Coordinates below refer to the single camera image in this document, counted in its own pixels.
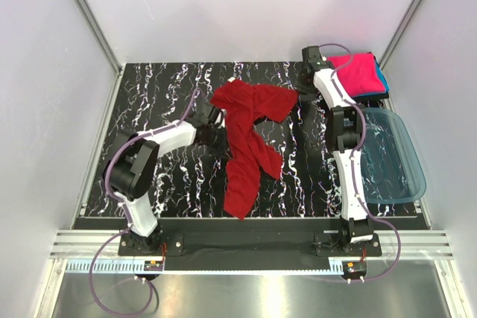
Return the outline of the red t shirt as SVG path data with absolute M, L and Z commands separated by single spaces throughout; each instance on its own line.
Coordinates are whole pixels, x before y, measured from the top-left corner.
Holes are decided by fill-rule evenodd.
M 223 109 L 232 158 L 227 163 L 224 211 L 245 219 L 259 194 L 261 173 L 280 179 L 282 155 L 254 130 L 255 122 L 281 123 L 298 100 L 293 89 L 267 84 L 250 85 L 233 79 L 217 89 L 211 103 Z

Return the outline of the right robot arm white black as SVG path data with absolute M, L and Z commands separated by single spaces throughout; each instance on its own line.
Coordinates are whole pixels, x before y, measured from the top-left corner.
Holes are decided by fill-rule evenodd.
M 338 79 L 338 70 L 321 53 L 319 45 L 302 49 L 302 74 L 299 91 L 320 94 L 328 113 L 325 140 L 338 169 L 341 188 L 340 229 L 328 249 L 345 255 L 380 255 L 373 218 L 364 203 L 361 175 L 361 149 L 364 146 L 366 121 L 364 107 L 356 103 Z

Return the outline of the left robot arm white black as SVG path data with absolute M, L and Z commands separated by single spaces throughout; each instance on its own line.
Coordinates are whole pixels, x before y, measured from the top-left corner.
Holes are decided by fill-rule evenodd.
M 187 108 L 178 120 L 163 127 L 118 134 L 113 154 L 103 171 L 107 195 L 124 210 L 127 231 L 121 235 L 122 251 L 153 255 L 165 249 L 162 228 L 153 213 L 148 191 L 158 159 L 171 151 L 192 145 L 207 146 L 213 154 L 226 154 L 226 111 L 204 103 Z

